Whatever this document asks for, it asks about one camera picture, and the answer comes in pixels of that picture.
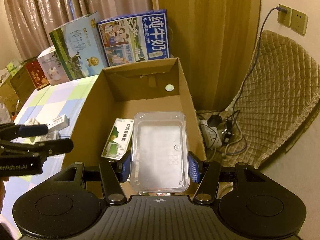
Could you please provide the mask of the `person right hand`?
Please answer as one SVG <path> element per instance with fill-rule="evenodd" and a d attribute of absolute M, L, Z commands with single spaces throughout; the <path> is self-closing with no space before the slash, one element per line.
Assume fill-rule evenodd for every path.
<path fill-rule="evenodd" d="M 0 212 L 3 209 L 3 202 L 4 202 L 4 197 L 5 197 L 5 182 L 9 181 L 9 177 L 1 177 L 0 178 Z"/>

